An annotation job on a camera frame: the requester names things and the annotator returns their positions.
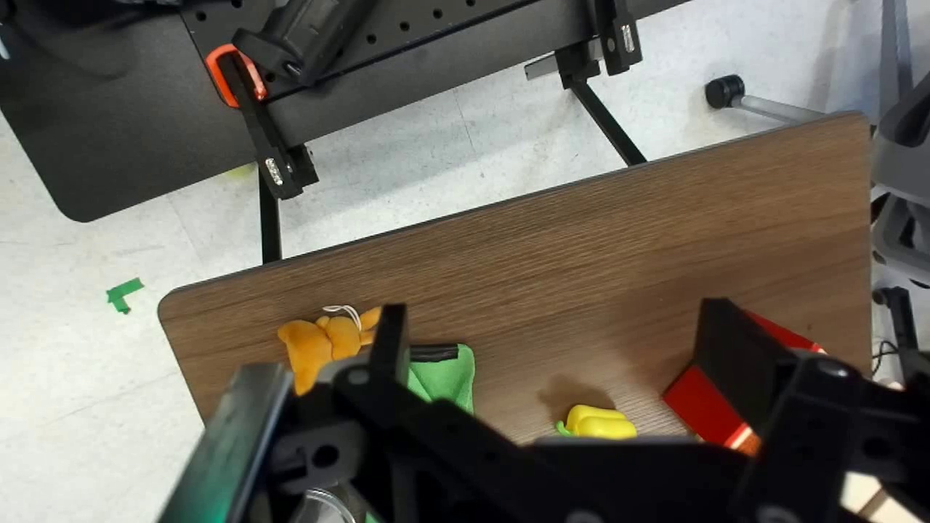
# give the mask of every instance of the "screw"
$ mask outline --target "screw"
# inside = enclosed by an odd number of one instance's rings
[[[372,380],[372,371],[366,371],[366,368],[351,368],[350,371],[350,384],[356,384],[356,385],[364,385],[369,380]]]

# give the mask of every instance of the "orange clamp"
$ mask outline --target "orange clamp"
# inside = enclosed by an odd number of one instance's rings
[[[235,50],[232,43],[223,43],[223,46],[216,46],[216,50],[207,54],[209,82],[212,82],[216,92],[223,98],[223,105],[232,108],[232,109],[241,108],[239,98],[235,98],[235,92],[232,92],[232,88],[231,88],[231,79],[228,79],[228,72],[223,72],[223,67],[222,67],[222,60],[223,60],[228,54],[235,54],[235,59],[245,64],[245,70],[247,70],[247,76],[251,76],[251,82],[252,82],[252,95],[255,95],[260,101],[264,101],[264,98],[268,98],[268,85],[264,85],[255,60],[251,60],[251,59],[247,59],[241,50]]]

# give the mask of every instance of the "yellow object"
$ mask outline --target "yellow object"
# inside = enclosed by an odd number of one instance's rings
[[[295,319],[280,327],[280,340],[289,348],[295,393],[305,394],[315,388],[319,368],[332,362],[328,335],[316,323]]]
[[[598,410],[575,404],[568,419],[568,429],[585,438],[633,438],[637,425],[620,410]]]
[[[312,393],[325,362],[350,361],[364,345],[372,345],[377,319],[382,319],[382,308],[369,308],[358,319],[316,317],[315,323],[308,319],[286,323],[280,327],[280,340],[286,343],[289,362],[295,371],[295,394]]]

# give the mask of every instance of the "green toy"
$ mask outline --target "green toy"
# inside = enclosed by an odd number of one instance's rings
[[[414,358],[408,388],[424,401],[453,401],[466,412],[475,412],[475,352],[466,343],[457,343],[453,358]]]

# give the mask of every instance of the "wooden board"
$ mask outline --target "wooden board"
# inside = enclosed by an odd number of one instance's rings
[[[870,133],[857,115],[180,287],[164,327],[204,415],[274,332],[328,303],[408,303],[414,343],[476,348],[476,412],[518,441],[575,401],[680,433],[656,393],[693,355],[703,295],[870,362]]]

